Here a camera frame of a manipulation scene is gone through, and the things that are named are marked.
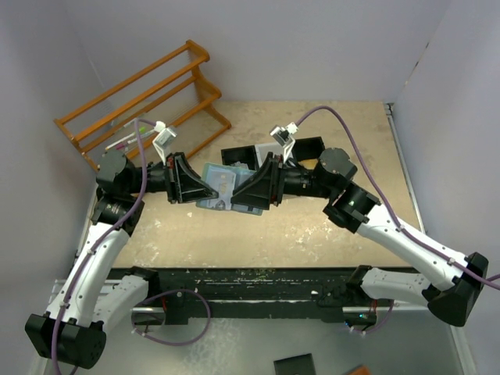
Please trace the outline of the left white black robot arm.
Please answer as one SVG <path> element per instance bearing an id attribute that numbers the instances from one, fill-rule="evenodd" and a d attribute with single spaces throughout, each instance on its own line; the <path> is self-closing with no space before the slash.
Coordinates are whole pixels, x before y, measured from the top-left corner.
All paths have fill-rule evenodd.
<path id="1" fill-rule="evenodd" d="M 191 168 L 182 152 L 163 162 L 135 166 L 124 153 L 107 151 L 97 177 L 97 196 L 84 246 L 59 293 L 41 315 L 29 316 L 25 331 L 39 356 L 74 369 L 91 369 L 107 334 L 134 307 L 163 298 L 159 274 L 134 267 L 107 294 L 102 288 L 145 206 L 147 193 L 164 192 L 170 203 L 216 198 L 218 193 Z"/>

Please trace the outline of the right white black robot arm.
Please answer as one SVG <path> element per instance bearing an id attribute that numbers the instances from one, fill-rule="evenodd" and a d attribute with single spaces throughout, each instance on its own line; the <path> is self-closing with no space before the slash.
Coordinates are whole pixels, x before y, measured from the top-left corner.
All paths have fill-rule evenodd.
<path id="1" fill-rule="evenodd" d="M 337 227 L 369 239 L 407 262 L 414 271 L 358 266 L 348 281 L 355 305 L 387 299 L 421 305 L 441 321 L 463 327 L 483 289 L 488 260 L 444 246 L 399 219 L 379 195 L 353 180 L 357 168 L 341 148 L 324 150 L 313 170 L 291 167 L 268 154 L 262 166 L 231 197 L 236 205 L 268 209 L 284 195 L 325 198 L 323 212 Z"/>

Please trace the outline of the mint green card holder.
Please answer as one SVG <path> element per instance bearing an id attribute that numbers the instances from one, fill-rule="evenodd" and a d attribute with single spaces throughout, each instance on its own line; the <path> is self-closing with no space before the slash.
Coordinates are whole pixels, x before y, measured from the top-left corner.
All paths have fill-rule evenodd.
<path id="1" fill-rule="evenodd" d="M 202 173 L 202 180 L 218 193 L 218 197 L 198 201 L 195 205 L 201 209 L 235 211 L 261 216 L 263 214 L 262 209 L 248 205 L 233 204 L 230 201 L 234 190 L 254 173 L 254 170 L 249 170 L 246 167 L 206 163 Z"/>

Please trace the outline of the silver VIP card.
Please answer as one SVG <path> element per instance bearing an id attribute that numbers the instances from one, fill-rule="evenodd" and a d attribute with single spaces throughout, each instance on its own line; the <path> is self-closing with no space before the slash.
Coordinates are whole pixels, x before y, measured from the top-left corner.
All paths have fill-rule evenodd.
<path id="1" fill-rule="evenodd" d="M 206 163 L 202 179 L 215 191 L 219 193 L 218 198 L 203 200 L 196 203 L 196 206 L 202 209 L 211 209 L 216 211 L 231 211 L 230 202 L 236 184 L 236 169 L 229 166 L 221 166 L 212 163 Z"/>

